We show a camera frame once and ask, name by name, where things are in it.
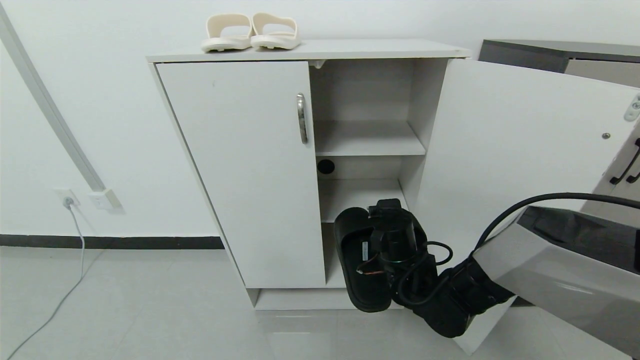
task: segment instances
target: black baseboard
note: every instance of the black baseboard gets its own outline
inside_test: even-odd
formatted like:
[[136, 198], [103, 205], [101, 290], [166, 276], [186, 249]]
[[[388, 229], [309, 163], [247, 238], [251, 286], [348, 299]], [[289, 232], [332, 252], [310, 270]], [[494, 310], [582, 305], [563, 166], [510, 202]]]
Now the black baseboard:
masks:
[[[190, 238], [105, 238], [85, 236], [86, 249], [127, 249], [127, 250], [187, 250], [187, 249], [224, 249], [219, 236], [203, 236]], [[56, 247], [80, 248], [78, 236], [46, 236], [46, 235], [2, 235], [0, 246], [15, 247]]]

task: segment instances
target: drawer handle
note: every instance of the drawer handle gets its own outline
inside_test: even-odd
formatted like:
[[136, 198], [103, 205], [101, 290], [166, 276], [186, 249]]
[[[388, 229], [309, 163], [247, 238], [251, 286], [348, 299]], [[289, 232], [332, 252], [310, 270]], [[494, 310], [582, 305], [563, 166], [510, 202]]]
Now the drawer handle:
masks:
[[296, 97], [298, 100], [298, 125], [300, 126], [300, 138], [302, 139], [302, 143], [306, 144], [309, 139], [307, 138], [307, 123], [305, 122], [305, 96], [300, 93]]
[[[625, 176], [627, 175], [627, 172], [629, 172], [629, 169], [631, 169], [631, 167], [634, 165], [634, 163], [636, 162], [636, 159], [638, 159], [638, 156], [640, 155], [640, 138], [636, 139], [635, 142], [636, 146], [638, 147], [638, 150], [636, 151], [636, 154], [634, 155], [633, 159], [631, 159], [631, 161], [629, 162], [629, 165], [627, 165], [627, 168], [625, 169], [625, 171], [622, 173], [622, 175], [620, 175], [620, 177], [612, 177], [611, 180], [609, 180], [610, 183], [612, 183], [613, 185], [617, 185], [620, 183], [620, 181], [622, 181], [622, 179], [625, 178]], [[637, 178], [633, 179], [632, 176], [630, 176], [629, 178], [627, 178], [627, 181], [630, 183], [634, 183], [637, 180]]]

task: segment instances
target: wall outlet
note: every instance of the wall outlet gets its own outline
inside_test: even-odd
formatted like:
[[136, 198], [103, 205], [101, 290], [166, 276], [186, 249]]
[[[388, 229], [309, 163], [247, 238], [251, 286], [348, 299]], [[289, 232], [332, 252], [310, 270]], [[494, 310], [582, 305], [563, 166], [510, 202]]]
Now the wall outlet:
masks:
[[111, 210], [119, 208], [120, 201], [116, 198], [116, 194], [111, 189], [105, 189], [101, 192], [90, 192], [89, 199], [98, 209]]
[[78, 201], [74, 193], [71, 191], [71, 189], [55, 188], [53, 189], [53, 192], [56, 193], [56, 195], [60, 198], [60, 204], [64, 202], [65, 197], [70, 197], [71, 199], [74, 200], [75, 206], [80, 205], [80, 202]]

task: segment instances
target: shoe label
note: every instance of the shoe label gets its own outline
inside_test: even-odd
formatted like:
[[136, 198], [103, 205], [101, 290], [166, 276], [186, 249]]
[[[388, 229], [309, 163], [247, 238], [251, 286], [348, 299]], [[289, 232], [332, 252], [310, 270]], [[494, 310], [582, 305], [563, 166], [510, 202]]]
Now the shoe label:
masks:
[[369, 242], [363, 241], [362, 242], [362, 261], [367, 261], [367, 260], [369, 260]]

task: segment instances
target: black slipper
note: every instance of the black slipper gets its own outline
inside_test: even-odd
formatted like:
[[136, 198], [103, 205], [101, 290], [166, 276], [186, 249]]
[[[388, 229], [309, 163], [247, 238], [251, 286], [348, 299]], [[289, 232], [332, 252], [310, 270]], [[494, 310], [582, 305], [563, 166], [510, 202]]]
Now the black slipper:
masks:
[[[358, 310], [367, 313], [386, 310], [391, 305], [392, 294], [387, 275], [384, 273], [365, 275], [357, 272], [358, 266], [370, 256], [370, 252], [364, 254], [367, 249], [362, 245], [363, 241], [369, 241], [373, 232], [367, 210], [362, 208], [344, 210], [335, 219], [333, 232], [351, 303]], [[378, 264], [374, 260], [371, 266], [375, 267]]]

